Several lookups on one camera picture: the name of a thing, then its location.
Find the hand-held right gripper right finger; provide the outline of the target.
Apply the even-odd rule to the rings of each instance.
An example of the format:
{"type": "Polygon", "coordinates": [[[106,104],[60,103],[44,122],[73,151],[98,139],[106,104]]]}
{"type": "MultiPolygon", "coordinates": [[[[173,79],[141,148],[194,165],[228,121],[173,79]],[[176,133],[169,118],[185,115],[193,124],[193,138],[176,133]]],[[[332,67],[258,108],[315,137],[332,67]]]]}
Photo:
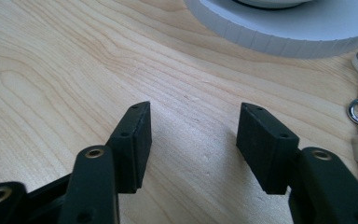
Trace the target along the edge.
{"type": "Polygon", "coordinates": [[[299,137],[267,109],[241,104],[236,146],[267,194],[286,192],[298,144],[299,137]]]}

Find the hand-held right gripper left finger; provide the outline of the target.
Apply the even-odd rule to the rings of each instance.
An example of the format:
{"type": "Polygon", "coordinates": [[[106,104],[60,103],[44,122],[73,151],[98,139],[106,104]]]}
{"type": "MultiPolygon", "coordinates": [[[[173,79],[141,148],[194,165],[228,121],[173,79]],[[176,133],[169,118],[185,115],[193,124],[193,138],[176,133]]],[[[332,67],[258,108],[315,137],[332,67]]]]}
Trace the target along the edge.
{"type": "Polygon", "coordinates": [[[129,107],[106,145],[113,150],[118,193],[135,193],[143,184],[152,145],[148,101],[129,107]]]}

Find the white bowl with dark rim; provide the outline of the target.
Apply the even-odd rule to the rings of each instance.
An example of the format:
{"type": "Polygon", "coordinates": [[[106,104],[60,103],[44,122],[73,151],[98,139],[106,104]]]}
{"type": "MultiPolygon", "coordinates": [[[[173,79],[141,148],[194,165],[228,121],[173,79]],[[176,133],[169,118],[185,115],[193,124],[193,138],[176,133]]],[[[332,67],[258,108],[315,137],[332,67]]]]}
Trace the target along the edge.
{"type": "Polygon", "coordinates": [[[233,0],[236,3],[259,9],[287,9],[312,0],[233,0]]]}

